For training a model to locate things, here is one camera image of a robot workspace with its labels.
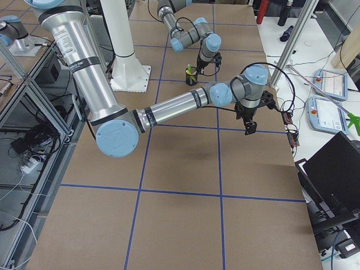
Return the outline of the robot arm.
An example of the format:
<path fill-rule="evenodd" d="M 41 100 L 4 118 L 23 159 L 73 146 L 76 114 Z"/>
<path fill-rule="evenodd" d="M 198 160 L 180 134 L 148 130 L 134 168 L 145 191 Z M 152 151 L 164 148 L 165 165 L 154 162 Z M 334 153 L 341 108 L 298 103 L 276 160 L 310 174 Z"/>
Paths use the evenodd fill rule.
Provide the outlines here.
<path fill-rule="evenodd" d="M 85 31 L 86 16 L 77 1 L 29 1 L 29 5 L 41 26 L 53 35 L 81 90 L 92 114 L 97 146 L 105 155 L 127 156 L 147 129 L 209 104 L 223 107 L 235 103 L 246 134 L 256 131 L 253 116 L 269 74 L 264 66 L 251 64 L 230 81 L 211 82 L 164 102 L 129 111 L 117 101 L 115 91 L 146 90 L 151 68 L 143 66 L 135 56 L 125 3 L 101 2 L 115 53 L 111 79 L 92 45 L 93 39 Z"/>
<path fill-rule="evenodd" d="M 222 56 L 219 49 L 222 40 L 217 33 L 211 30 L 209 23 L 203 17 L 190 21 L 192 28 L 188 30 L 180 26 L 179 20 L 174 14 L 191 3 L 191 1 L 159 1 L 157 16 L 166 26 L 170 35 L 171 46 L 175 52 L 181 52 L 197 42 L 200 43 L 196 70 L 203 75 L 204 69 L 210 63 L 218 69 L 221 67 Z"/>

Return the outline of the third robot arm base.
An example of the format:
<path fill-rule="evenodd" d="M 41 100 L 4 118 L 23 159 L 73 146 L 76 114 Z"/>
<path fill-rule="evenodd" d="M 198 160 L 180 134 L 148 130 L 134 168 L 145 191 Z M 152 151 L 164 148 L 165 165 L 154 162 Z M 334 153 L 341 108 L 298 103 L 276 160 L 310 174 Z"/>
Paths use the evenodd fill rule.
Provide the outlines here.
<path fill-rule="evenodd" d="M 14 56 L 35 57 L 48 44 L 44 39 L 31 36 L 15 15 L 1 18 L 1 42 Z"/>

